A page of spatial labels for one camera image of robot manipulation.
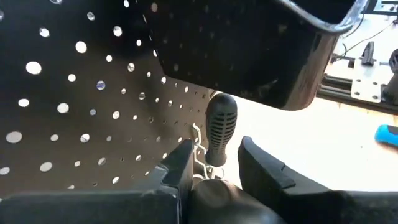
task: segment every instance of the black clamp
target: black clamp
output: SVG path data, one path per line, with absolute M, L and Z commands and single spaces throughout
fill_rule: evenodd
M 373 53 L 374 42 L 370 41 L 363 50 L 362 56 L 359 58 L 361 59 L 361 64 L 365 66 L 373 66 L 374 62 L 376 61 L 375 59 L 373 59 Z

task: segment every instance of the metal bracket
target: metal bracket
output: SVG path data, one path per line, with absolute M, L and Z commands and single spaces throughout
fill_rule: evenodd
M 373 66 L 364 66 L 361 59 L 356 59 L 354 64 L 353 84 L 351 97 L 373 103 L 381 102 L 381 86 L 377 79 L 379 63 Z

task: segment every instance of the black pegboard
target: black pegboard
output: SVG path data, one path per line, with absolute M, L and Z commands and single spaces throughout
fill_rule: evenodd
M 134 1 L 0 0 L 0 11 L 0 198 L 129 189 L 193 138 L 193 123 L 206 136 L 209 90 L 164 75 Z M 7 141 L 13 131 L 17 143 Z

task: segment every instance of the white surface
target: white surface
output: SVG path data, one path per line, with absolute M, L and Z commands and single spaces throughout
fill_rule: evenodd
M 237 151 L 243 136 L 297 172 L 331 189 L 398 190 L 398 155 L 374 142 L 388 114 L 316 98 L 301 111 L 281 111 L 242 98 L 228 144 L 226 180 L 240 185 Z

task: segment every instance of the bin rim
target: bin rim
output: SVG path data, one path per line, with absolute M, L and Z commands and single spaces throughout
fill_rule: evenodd
M 292 11 L 294 14 L 307 21 L 309 24 L 318 28 L 321 32 L 326 32 L 329 34 L 344 34 L 348 32 L 351 28 L 353 28 L 356 19 L 364 9 L 368 0 L 355 0 L 353 6 L 347 12 L 347 15 L 341 20 L 338 24 L 332 24 L 326 21 L 323 21 L 316 16 L 313 16 L 311 13 L 307 12 L 296 3 L 291 0 L 274 0 L 279 4 L 286 7 L 288 10 Z

